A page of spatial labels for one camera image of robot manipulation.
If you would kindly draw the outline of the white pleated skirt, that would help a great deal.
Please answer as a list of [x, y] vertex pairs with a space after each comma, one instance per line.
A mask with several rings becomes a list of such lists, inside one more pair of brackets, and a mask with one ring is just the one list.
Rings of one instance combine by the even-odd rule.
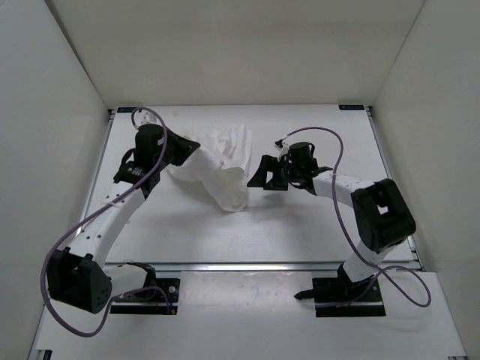
[[181, 165], [170, 165], [168, 173], [176, 180], [200, 182], [219, 207], [226, 212], [241, 212], [248, 204], [253, 134], [245, 124], [225, 130], [182, 136], [200, 147]]

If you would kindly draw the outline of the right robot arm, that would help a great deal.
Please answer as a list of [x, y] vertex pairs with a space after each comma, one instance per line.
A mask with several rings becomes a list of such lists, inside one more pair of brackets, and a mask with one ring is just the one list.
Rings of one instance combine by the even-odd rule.
[[314, 151], [311, 142], [282, 144], [279, 156], [261, 157], [247, 186], [265, 191], [287, 191], [292, 186], [353, 210], [360, 241], [338, 268], [334, 282], [337, 294], [350, 301], [362, 293], [392, 248], [416, 231], [416, 223], [393, 180], [337, 175], [332, 168], [318, 165]]

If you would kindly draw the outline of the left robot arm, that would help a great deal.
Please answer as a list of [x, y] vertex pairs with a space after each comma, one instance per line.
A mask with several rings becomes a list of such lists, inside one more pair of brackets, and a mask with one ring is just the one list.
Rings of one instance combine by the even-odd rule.
[[124, 293], [133, 291], [141, 299], [155, 294], [157, 280], [151, 266], [107, 265], [107, 256], [130, 217], [159, 183], [161, 171], [169, 165], [180, 167], [199, 148], [198, 142], [158, 124], [139, 127], [135, 146], [122, 157], [105, 197], [109, 208], [49, 258], [46, 281], [51, 299], [97, 314]]

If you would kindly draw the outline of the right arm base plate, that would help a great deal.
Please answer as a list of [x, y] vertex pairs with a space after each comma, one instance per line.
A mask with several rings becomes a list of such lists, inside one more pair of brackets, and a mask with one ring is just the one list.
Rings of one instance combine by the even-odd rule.
[[378, 280], [348, 288], [339, 277], [315, 277], [312, 288], [294, 295], [296, 300], [313, 299], [317, 318], [385, 317], [386, 310]]

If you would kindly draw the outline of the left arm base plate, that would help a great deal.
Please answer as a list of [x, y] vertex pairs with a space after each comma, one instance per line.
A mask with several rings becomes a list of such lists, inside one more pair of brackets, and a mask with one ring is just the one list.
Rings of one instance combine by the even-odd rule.
[[166, 293], [167, 300], [158, 290], [148, 290], [114, 301], [109, 312], [125, 315], [175, 316], [178, 313], [180, 284], [181, 280], [178, 277], [157, 278], [156, 285]]

